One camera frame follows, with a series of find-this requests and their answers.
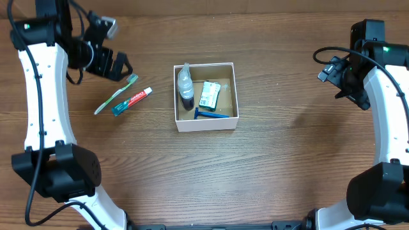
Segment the blue disposable razor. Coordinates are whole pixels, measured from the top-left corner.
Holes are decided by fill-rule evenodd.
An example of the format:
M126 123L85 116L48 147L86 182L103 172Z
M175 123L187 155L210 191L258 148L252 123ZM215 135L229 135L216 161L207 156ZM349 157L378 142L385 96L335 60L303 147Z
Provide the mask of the blue disposable razor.
M196 107L195 108L195 112L194 112L194 119L197 119L199 116L203 116L203 117L207 117L207 118L229 118L229 116L227 115L223 115L223 114L215 114L212 112L203 112L203 111L199 111L199 108Z

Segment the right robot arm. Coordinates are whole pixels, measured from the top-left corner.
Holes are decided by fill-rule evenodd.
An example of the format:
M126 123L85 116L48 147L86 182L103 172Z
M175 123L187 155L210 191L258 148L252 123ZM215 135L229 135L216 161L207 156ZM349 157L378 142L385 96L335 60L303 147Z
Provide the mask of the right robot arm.
M325 63L331 82L373 116L373 166L351 179L346 198L310 212L304 229L380 229L408 222L408 46L359 38Z

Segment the green white toothbrush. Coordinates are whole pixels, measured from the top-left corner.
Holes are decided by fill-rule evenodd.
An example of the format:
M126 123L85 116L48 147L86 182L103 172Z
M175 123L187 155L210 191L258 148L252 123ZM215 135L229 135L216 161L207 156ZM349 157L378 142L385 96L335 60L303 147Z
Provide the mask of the green white toothbrush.
M123 86L122 88L118 89L110 98L108 98L104 103L102 103L94 112L94 115L97 115L99 112L101 112L113 99L115 99L118 95L120 95L122 92L124 92L126 89L128 89L131 85L133 85L137 80L139 79L139 76L135 73L132 73L128 78L127 78L127 85Z

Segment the red green toothpaste tube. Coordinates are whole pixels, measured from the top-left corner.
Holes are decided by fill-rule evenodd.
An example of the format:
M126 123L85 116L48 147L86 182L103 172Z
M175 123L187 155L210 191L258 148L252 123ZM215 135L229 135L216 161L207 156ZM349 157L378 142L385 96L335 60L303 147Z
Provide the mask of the red green toothpaste tube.
M119 116L122 112L126 111L129 107L133 106L137 102L141 101L143 98L146 98L150 93L152 93L151 88L146 88L143 91L136 93L134 96L126 99L124 102L116 105L111 109L112 113L115 116Z

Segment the clear foam pump bottle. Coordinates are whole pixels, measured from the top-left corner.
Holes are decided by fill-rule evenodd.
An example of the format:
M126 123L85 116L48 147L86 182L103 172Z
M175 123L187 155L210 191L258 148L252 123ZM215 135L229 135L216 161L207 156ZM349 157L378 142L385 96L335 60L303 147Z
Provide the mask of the clear foam pump bottle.
M190 75L190 65L185 63L178 74L178 92L183 107L190 111L194 107L194 86Z

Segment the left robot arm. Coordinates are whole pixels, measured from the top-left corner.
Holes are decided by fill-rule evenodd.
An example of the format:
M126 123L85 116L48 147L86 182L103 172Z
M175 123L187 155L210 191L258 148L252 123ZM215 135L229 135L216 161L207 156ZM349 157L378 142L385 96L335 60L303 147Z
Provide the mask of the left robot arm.
M114 38L116 21L75 1L37 0L35 6L35 18L11 23L28 114L24 151L12 156L13 170L31 187L30 197L39 194L74 208L94 229L133 229L102 186L97 156L77 144L66 93L69 69L115 82L132 73L126 54L103 45Z

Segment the green soap packet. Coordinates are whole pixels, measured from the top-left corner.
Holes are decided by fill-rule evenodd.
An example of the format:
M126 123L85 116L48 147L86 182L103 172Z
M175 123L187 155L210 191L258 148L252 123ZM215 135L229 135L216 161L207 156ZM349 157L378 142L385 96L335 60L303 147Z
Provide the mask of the green soap packet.
M199 101L199 107L214 112L217 107L217 101L221 85L218 82L203 82L203 90Z

